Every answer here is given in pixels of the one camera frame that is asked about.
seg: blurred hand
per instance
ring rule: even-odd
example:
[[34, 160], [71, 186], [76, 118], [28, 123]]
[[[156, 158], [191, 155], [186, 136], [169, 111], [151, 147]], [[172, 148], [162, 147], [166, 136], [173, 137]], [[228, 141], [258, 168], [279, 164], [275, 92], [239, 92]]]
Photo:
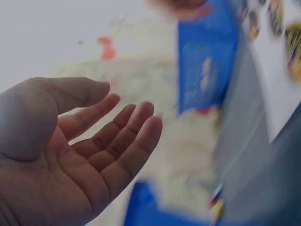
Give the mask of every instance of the blurred hand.
[[0, 94], [0, 225], [82, 226], [135, 177], [162, 131], [151, 103], [128, 105], [68, 144], [116, 106], [109, 90], [86, 78], [36, 78]]
[[168, 11], [181, 21], [195, 20], [208, 15], [213, 8], [202, 7], [207, 0], [148, 0], [151, 5]]

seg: blue book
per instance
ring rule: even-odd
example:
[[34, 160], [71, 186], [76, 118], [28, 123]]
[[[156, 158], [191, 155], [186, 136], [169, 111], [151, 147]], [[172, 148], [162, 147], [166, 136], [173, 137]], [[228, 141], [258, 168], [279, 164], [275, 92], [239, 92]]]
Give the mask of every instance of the blue book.
[[178, 113], [221, 105], [238, 45], [228, 1], [209, 0], [213, 11], [178, 24]]
[[[158, 209], [155, 195], [149, 184], [135, 184], [129, 201], [124, 226], [211, 226], [210, 222], [193, 222]], [[234, 224], [219, 222], [216, 226], [259, 226], [254, 224]]]

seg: red stain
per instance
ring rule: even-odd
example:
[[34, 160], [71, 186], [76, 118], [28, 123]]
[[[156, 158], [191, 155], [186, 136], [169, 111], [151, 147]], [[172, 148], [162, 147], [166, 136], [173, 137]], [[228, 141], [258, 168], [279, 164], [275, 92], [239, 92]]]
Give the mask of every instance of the red stain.
[[211, 108], [203, 108], [203, 109], [197, 109], [196, 114], [209, 114]]
[[102, 36], [96, 39], [96, 42], [99, 45], [111, 45], [113, 43], [113, 40], [110, 36]]
[[103, 49], [103, 54], [101, 56], [102, 60], [112, 60], [116, 56], [116, 49], [112, 46], [105, 46]]

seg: colorful image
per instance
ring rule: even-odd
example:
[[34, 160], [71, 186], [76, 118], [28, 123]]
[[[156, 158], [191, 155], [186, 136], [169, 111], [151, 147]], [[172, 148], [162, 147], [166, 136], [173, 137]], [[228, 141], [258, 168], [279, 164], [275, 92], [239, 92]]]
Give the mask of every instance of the colorful image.
[[241, 20], [244, 22], [249, 12], [248, 0], [242, 0], [240, 7], [241, 7]]
[[269, 22], [276, 37], [282, 35], [283, 4], [281, 0], [269, 1]]
[[251, 10], [249, 12], [249, 24], [250, 24], [249, 37], [251, 41], [254, 41], [257, 39], [259, 34], [258, 16], [254, 10]]
[[291, 77], [301, 82], [301, 24], [292, 24], [285, 31], [287, 67]]
[[264, 6], [266, 2], [267, 0], [258, 0], [258, 3], [262, 6]]

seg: white paper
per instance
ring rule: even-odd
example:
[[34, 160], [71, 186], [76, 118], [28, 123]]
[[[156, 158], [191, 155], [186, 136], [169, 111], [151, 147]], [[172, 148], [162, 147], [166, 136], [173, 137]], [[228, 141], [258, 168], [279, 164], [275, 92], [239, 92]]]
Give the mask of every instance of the white paper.
[[[283, 0], [283, 6], [283, 29], [293, 22], [301, 22], [301, 11], [295, 2]], [[273, 141], [301, 102], [301, 84], [294, 82], [290, 77], [285, 53], [285, 35], [275, 38], [272, 34], [268, 7], [269, 1], [264, 7], [256, 9], [260, 31], [257, 39], [250, 45], [258, 69], [269, 139]]]

